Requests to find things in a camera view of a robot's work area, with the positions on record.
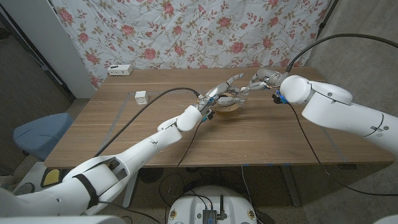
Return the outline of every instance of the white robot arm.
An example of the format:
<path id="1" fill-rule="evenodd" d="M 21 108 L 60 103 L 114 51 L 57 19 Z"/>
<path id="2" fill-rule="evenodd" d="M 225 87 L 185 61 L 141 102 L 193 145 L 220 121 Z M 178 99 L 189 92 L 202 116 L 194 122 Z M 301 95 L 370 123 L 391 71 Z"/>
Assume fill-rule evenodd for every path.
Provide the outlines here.
<path id="1" fill-rule="evenodd" d="M 181 131 L 190 131 L 200 120 L 211 119 L 209 107 L 224 92 L 237 94 L 239 89 L 231 84 L 239 77 L 242 74 L 216 86 L 205 96 L 200 95 L 195 106 L 189 106 L 180 116 L 163 122 L 157 133 L 124 152 L 94 157 L 78 165 L 61 184 L 20 196 L 0 189 L 0 217 L 96 214 L 107 206 L 99 201 L 113 201 L 133 174 L 163 148 L 181 139 Z"/>
<path id="2" fill-rule="evenodd" d="M 257 79 L 267 83 L 267 86 L 280 87 L 280 97 L 291 104 L 306 103 L 302 115 L 309 121 L 356 134 L 398 154 L 398 118 L 352 103 L 353 96 L 348 91 L 264 68 L 257 71 L 249 85 Z"/>

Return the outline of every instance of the wooden table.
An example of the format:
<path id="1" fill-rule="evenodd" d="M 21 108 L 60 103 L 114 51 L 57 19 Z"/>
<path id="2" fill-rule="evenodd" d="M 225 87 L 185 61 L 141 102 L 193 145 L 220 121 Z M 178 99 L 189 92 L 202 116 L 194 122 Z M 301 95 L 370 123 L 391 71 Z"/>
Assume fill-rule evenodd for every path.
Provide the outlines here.
<path id="1" fill-rule="evenodd" d="M 186 70 L 137 70 L 126 77 L 108 77 L 75 122 L 45 160 L 47 167 L 72 168 L 93 157 L 101 145 L 141 109 L 135 91 L 149 92 L 149 100 L 175 87 L 207 92 L 237 73 L 244 76 L 234 85 L 246 86 L 258 68 L 212 68 Z M 272 68 L 283 72 L 284 68 Z M 291 74 L 324 82 L 310 67 L 293 68 Z M 316 160 L 288 105 L 272 101 L 273 90 L 251 92 L 241 114 L 231 121 L 212 119 L 203 123 L 181 163 L 195 166 L 270 166 L 316 164 Z M 180 115 L 196 103 L 189 91 L 162 96 L 150 105 L 105 151 L 117 154 L 154 134 L 158 125 Z M 301 114 L 303 106 L 295 106 Z M 320 160 L 325 164 L 392 162 L 389 152 L 352 134 L 320 128 L 300 115 L 303 128 Z M 146 167 L 175 167 L 194 131 L 158 153 Z"/>

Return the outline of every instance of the black strap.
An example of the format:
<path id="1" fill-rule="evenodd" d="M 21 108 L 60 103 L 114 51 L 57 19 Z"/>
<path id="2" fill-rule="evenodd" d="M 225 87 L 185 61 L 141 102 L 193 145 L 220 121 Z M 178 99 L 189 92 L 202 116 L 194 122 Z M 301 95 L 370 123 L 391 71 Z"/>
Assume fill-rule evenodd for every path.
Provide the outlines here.
<path id="1" fill-rule="evenodd" d="M 74 177 L 76 177 L 78 180 L 80 180 L 80 182 L 86 187 L 86 190 L 87 190 L 88 194 L 90 195 L 90 201 L 88 202 L 87 209 L 91 208 L 94 205 L 97 205 L 98 204 L 97 192 L 96 192 L 95 188 L 93 187 L 93 185 L 90 183 L 90 181 L 87 179 L 87 177 L 84 176 L 83 174 L 78 174 Z"/>

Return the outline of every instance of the blue chair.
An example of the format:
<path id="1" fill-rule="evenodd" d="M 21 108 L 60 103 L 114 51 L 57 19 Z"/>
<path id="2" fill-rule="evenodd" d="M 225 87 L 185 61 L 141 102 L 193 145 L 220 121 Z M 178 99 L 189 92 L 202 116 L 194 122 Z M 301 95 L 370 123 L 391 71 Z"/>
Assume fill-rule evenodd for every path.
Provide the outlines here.
<path id="1" fill-rule="evenodd" d="M 16 128 L 14 142 L 24 152 L 44 161 L 72 123 L 68 113 L 45 116 Z"/>

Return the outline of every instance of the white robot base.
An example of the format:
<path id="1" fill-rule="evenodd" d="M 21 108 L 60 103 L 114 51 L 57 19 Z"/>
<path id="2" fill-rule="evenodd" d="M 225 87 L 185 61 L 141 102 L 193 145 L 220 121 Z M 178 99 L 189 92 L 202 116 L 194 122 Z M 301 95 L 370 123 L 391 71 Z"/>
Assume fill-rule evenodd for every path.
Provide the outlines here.
<path id="1" fill-rule="evenodd" d="M 202 186 L 177 199 L 169 212 L 168 224 L 236 223 L 257 224 L 253 206 L 242 195 L 226 187 Z"/>

